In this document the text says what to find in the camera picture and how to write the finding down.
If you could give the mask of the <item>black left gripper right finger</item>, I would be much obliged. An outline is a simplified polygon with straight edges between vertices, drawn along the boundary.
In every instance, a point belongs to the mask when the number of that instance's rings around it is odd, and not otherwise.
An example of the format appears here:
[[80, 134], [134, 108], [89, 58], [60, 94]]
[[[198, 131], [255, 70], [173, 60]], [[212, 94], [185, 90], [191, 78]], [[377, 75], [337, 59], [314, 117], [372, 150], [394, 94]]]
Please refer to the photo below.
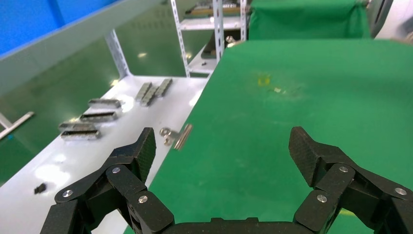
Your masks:
[[412, 233], [410, 189], [358, 166], [339, 147], [314, 141], [299, 126], [291, 129], [288, 149], [312, 188], [294, 223], [325, 234], [344, 209], [376, 234]]

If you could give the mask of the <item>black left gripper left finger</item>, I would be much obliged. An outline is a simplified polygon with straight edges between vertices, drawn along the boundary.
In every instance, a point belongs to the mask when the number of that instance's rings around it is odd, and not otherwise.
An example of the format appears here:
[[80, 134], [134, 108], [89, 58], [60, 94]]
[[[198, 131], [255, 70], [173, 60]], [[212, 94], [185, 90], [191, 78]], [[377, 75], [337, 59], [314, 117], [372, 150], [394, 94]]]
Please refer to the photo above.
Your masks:
[[117, 210], [136, 234], [163, 233], [174, 216], [145, 185], [155, 154], [154, 130], [145, 127], [136, 142], [114, 149], [99, 169], [57, 192], [40, 232], [89, 234]]

